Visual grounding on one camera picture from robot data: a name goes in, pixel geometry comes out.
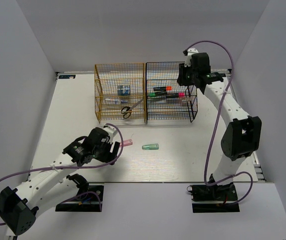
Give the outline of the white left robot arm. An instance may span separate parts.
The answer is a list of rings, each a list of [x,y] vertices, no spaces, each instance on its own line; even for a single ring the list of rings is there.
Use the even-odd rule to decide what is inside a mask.
[[[88,136],[80,136],[66,146],[48,170],[37,170],[28,181],[4,188],[0,192],[0,217],[13,235],[27,232],[48,209],[69,199],[86,198],[89,183],[76,170],[93,159],[104,166],[113,165],[122,153],[123,142],[113,140],[120,134],[110,123],[95,127]]]

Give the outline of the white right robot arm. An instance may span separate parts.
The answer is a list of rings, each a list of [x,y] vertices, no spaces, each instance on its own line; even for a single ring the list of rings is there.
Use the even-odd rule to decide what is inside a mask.
[[[234,177],[240,175],[241,164],[259,148],[262,121],[237,103],[227,89],[230,80],[211,71],[207,53],[190,48],[184,54],[187,58],[179,65],[177,83],[198,88],[226,125],[221,139],[222,158],[215,171],[204,176],[205,184],[195,186],[193,191],[199,201],[223,201],[233,188]]]

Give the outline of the black handled scissors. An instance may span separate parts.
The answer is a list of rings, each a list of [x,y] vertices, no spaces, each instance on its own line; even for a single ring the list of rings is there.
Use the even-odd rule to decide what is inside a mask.
[[[121,110],[121,114],[122,114],[122,116],[123,116],[123,118],[124,119],[128,119],[128,118],[130,118],[131,117],[131,115],[132,115],[132,111],[139,105],[139,104],[141,104],[142,102],[143,102],[143,98],[142,99],[140,99],[138,102],[136,102],[134,105],[132,105],[132,106],[125,106],[125,107],[123,107],[122,108],[122,110]]]

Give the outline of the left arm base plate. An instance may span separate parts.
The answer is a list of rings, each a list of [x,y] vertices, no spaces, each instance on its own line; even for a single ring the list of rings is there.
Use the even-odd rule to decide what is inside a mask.
[[[104,185],[90,184],[85,190],[79,191],[72,200],[64,201],[55,207],[56,212],[93,213],[101,212],[103,206]]]

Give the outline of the pink transparent correction tape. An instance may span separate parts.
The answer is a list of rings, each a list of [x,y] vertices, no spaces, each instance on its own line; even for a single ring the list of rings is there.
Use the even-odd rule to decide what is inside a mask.
[[[131,146],[131,145],[133,145],[132,139],[127,139],[127,140],[124,140],[123,142],[120,143],[121,147],[127,147],[127,146]]]

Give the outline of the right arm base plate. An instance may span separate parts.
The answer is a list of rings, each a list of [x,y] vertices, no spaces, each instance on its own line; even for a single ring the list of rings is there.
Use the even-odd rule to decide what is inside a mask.
[[[192,211],[204,213],[239,213],[240,208],[235,185],[189,185],[187,192],[192,197]]]

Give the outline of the orange cap black highlighter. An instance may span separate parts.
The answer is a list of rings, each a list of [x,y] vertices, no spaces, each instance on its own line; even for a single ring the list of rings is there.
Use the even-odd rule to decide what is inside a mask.
[[[154,87],[153,91],[155,92],[161,92],[161,91],[171,91],[172,87],[171,86],[159,86],[159,87]]]

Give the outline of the pink cap black highlighter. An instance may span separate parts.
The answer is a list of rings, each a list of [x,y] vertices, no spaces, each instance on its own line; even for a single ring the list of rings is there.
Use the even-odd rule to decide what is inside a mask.
[[[179,98],[184,98],[185,94],[183,92],[179,92],[179,93],[171,93],[171,94],[167,94],[166,98],[167,99],[179,99]]]

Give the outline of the green cap black highlighter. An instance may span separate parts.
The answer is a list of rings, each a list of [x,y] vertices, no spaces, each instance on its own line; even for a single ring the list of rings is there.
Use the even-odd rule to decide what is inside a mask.
[[[149,93],[148,97],[154,98],[154,97],[165,96],[165,95],[167,95],[166,91],[156,91],[156,92]]]

